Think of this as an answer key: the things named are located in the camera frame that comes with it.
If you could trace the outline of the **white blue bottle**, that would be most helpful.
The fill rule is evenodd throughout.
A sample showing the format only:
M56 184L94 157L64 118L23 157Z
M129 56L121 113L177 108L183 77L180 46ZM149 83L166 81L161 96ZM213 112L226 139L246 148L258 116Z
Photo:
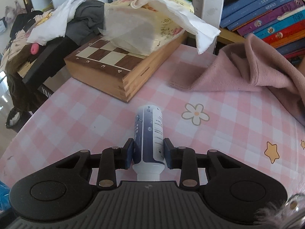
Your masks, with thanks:
M137 109L134 123L133 170L137 181L159 181L165 169L162 111L154 105Z

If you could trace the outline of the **pink checkered tablecloth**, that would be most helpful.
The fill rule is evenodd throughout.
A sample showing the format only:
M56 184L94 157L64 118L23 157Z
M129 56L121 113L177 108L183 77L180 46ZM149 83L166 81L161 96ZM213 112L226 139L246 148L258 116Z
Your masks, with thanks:
M123 146L139 106L162 110L163 133L198 153L219 150L281 182L293 193L304 179L304 127L267 89L182 92L168 85L179 63L211 61L181 45L133 99L124 103L76 79L66 81L30 118L1 157L8 186L82 149Z

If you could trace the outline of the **wooden chess box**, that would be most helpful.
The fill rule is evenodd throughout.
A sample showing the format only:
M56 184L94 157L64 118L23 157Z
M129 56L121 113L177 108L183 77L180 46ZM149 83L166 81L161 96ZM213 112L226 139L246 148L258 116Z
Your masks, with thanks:
M183 32L151 55L142 56L118 48L98 35L69 54L65 63L73 78L129 102L186 37Z

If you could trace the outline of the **pink purple cloth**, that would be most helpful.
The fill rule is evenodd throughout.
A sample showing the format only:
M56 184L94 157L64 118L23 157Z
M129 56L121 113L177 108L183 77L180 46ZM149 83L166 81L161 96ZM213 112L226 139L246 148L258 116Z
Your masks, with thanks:
M223 47L208 67L179 63L169 85L194 92L259 92L266 87L304 124L304 75L254 35Z

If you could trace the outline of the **blue small packet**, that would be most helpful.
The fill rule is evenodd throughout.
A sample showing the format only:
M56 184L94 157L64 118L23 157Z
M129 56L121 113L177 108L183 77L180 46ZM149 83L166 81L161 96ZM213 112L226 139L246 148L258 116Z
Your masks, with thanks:
M10 188L0 181L0 211L6 211L11 207L9 192Z

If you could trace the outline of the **tissue pack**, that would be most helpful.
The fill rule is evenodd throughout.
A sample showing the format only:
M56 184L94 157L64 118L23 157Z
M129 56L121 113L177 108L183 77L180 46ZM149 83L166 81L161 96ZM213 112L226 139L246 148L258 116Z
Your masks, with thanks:
M116 0L104 5L100 33L114 46L148 56L184 32L195 35L204 53L220 30L199 18L187 0Z

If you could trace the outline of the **white garment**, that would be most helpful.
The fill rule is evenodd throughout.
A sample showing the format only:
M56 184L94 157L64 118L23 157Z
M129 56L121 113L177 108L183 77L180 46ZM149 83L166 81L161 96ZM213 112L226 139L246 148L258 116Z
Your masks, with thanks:
M49 10L35 16L35 23L27 39L28 44L38 43L45 46L48 41L64 37L68 22L74 16L76 9L86 0L66 0L55 10Z

